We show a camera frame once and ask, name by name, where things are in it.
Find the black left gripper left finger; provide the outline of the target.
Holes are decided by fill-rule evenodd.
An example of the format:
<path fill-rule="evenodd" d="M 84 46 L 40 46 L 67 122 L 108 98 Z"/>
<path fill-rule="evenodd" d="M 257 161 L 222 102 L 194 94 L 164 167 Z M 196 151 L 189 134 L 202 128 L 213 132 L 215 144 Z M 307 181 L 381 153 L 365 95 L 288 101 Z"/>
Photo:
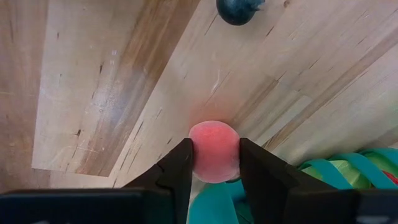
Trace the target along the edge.
<path fill-rule="evenodd" d="M 192 187 L 193 142 L 183 139 L 151 168 L 126 184 L 137 197 L 130 224 L 186 224 Z"/>

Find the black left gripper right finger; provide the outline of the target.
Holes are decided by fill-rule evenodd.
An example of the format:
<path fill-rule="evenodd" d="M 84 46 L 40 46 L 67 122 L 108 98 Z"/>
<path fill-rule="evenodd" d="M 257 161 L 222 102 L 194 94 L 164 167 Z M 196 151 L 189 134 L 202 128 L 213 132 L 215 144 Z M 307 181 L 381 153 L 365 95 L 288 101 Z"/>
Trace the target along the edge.
<path fill-rule="evenodd" d="M 255 224 L 354 224 L 350 192 L 286 163 L 248 138 L 239 169 Z"/>

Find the pink peach toy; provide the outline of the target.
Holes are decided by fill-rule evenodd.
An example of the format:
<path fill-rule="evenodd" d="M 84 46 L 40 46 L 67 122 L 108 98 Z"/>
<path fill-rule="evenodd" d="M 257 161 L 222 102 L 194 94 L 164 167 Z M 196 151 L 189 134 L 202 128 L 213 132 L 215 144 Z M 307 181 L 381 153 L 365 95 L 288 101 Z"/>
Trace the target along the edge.
<path fill-rule="evenodd" d="M 193 142 L 193 173 L 202 182 L 218 184 L 239 176 L 239 135 L 221 121 L 194 125 L 189 138 Z"/>

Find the teal plastic slotted basket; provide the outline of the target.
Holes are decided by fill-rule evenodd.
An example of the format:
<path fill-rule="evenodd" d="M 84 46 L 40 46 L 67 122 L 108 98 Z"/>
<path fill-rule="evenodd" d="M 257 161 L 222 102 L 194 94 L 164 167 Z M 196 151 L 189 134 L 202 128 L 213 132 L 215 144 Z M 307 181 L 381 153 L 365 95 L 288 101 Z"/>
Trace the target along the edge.
<path fill-rule="evenodd" d="M 398 224 L 398 189 L 339 189 L 353 196 L 354 224 Z M 210 184 L 193 201 L 189 224 L 255 224 L 241 178 Z"/>

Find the dark blueberry toy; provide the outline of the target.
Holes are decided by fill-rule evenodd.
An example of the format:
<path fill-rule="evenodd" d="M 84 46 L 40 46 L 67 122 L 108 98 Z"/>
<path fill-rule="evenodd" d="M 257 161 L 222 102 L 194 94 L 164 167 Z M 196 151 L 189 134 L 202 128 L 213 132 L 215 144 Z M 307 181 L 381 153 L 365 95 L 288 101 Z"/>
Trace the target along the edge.
<path fill-rule="evenodd" d="M 266 0 L 216 0 L 220 17 L 233 26 L 247 24 Z"/>

